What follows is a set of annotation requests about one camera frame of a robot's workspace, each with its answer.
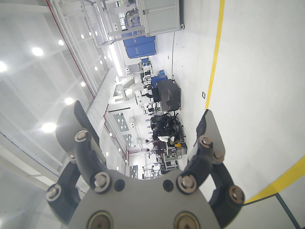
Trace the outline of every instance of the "window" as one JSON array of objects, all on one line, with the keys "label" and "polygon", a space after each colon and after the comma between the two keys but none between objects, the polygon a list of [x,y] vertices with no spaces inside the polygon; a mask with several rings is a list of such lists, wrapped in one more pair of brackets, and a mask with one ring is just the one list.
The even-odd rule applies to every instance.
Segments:
[{"label": "window", "polygon": [[126,25],[125,25],[125,13],[120,13],[119,14],[119,20],[120,20],[120,24],[121,24],[121,29],[125,30],[126,29]]}]

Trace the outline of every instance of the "pipe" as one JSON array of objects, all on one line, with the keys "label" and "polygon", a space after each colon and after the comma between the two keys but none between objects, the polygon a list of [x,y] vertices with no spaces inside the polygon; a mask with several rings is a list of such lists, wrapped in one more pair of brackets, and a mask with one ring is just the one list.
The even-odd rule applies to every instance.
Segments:
[{"label": "pipe", "polygon": [[[105,114],[103,115],[103,117],[104,117],[104,119],[105,119],[104,125],[105,125],[106,129],[108,130],[108,133],[110,133],[108,127],[106,126],[106,122],[107,122],[106,113],[107,113],[108,107],[109,107],[109,104],[108,104],[107,107],[106,107]],[[123,152],[123,154],[124,154],[124,156],[125,156],[125,159],[126,159],[126,153],[124,152],[123,148],[121,147],[121,145],[120,145],[118,139],[117,139],[116,137],[112,137],[112,138],[114,138],[114,139],[117,141],[117,143],[119,144],[119,147],[121,148],[121,151]]]},{"label": "pipe", "polygon": [[50,6],[49,1],[46,0],[46,2],[47,2],[47,5],[48,5],[48,7],[49,7],[49,9],[50,9],[50,12],[51,12],[51,14],[52,14],[52,16],[53,16],[53,19],[54,19],[54,21],[55,21],[55,23],[56,23],[56,26],[58,27],[58,30],[59,30],[59,32],[60,32],[60,34],[61,34],[61,36],[62,36],[62,39],[63,39],[63,41],[65,42],[65,44],[66,44],[66,46],[67,46],[67,48],[68,48],[68,50],[69,50],[69,52],[70,52],[70,54],[71,54],[71,57],[73,58],[73,60],[74,60],[74,62],[75,62],[75,64],[76,64],[76,66],[77,66],[77,68],[78,68],[78,70],[79,70],[81,76],[83,77],[83,80],[84,80],[84,82],[86,83],[86,85],[87,85],[87,87],[88,87],[88,89],[89,89],[89,91],[90,91],[92,97],[95,98],[95,96],[93,95],[93,93],[92,93],[92,91],[91,91],[91,89],[90,89],[88,83],[87,83],[86,80],[85,80],[84,75],[82,74],[82,72],[81,72],[81,70],[80,70],[80,68],[79,68],[79,66],[78,66],[78,64],[77,64],[77,62],[76,62],[76,60],[75,60],[75,58],[74,58],[74,56],[73,56],[73,54],[72,54],[71,49],[70,49],[69,46],[68,46],[68,43],[67,43],[65,37],[63,36],[63,33],[62,33],[62,31],[61,31],[61,29],[60,29],[60,27],[59,27],[59,25],[58,25],[58,22],[57,22],[57,20],[56,20],[56,18],[55,18],[55,16],[54,16],[54,13],[53,13],[53,11],[52,11],[52,9],[51,9],[51,6]]}]

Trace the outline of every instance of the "floor marking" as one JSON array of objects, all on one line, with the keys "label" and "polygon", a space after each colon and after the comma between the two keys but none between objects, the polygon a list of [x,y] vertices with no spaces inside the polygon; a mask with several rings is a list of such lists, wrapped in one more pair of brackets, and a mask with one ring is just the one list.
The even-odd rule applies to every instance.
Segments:
[{"label": "floor marking", "polygon": [[288,169],[278,179],[276,179],[274,182],[269,184],[266,188],[261,190],[254,197],[247,200],[245,204],[273,195],[277,192],[280,192],[304,175],[305,175],[305,156],[303,156],[295,165],[293,165],[290,169]]},{"label": "floor marking", "polygon": [[206,108],[209,107],[209,100],[211,97],[211,91],[212,91],[212,86],[213,86],[213,81],[214,81],[214,75],[215,75],[216,63],[217,63],[217,57],[218,57],[218,50],[219,50],[219,44],[220,44],[223,18],[224,18],[224,0],[220,0],[216,43],[215,43],[211,77],[210,77],[210,82],[209,82],[209,90],[208,90],[208,94],[207,94]]}]

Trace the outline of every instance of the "blue cabinet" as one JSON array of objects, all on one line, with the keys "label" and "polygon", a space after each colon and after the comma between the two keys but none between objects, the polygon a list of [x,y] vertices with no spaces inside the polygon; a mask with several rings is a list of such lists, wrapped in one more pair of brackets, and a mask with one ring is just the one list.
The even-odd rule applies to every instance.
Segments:
[{"label": "blue cabinet", "polygon": [[137,32],[122,34],[122,37],[134,35],[134,38],[123,40],[129,58],[138,58],[155,55],[155,36],[136,37]]}]

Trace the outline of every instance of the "bolt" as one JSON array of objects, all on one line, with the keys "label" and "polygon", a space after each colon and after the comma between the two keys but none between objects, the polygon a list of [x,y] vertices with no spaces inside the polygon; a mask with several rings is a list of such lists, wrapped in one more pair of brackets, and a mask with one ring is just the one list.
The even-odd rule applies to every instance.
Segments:
[{"label": "bolt", "polygon": [[110,229],[110,221],[105,215],[98,215],[92,221],[90,229]]},{"label": "bolt", "polygon": [[104,177],[103,175],[98,176],[94,181],[94,184],[96,187],[103,188],[106,184],[106,177]]},{"label": "bolt", "polygon": [[79,132],[77,135],[76,135],[76,138],[80,141],[82,139],[84,139],[86,137],[86,133],[84,131],[81,131]]},{"label": "bolt", "polygon": [[241,188],[239,188],[238,186],[231,186],[230,190],[229,190],[229,194],[231,199],[238,204],[242,204],[243,201],[243,197],[244,197],[244,193],[243,190]]},{"label": "bolt", "polygon": [[47,192],[47,197],[49,197],[50,199],[53,199],[57,194],[58,194],[58,189],[53,187]]},{"label": "bolt", "polygon": [[174,222],[174,228],[175,229],[199,229],[199,222],[197,218],[189,213],[189,212],[183,212],[179,214]]},{"label": "bolt", "polygon": [[185,188],[191,188],[194,185],[193,180],[189,176],[182,178],[182,184]]},{"label": "bolt", "polygon": [[208,138],[208,137],[204,137],[203,135],[200,136],[199,141],[200,141],[200,144],[201,144],[202,146],[206,147],[206,148],[209,148],[210,145],[212,144],[211,139]]}]

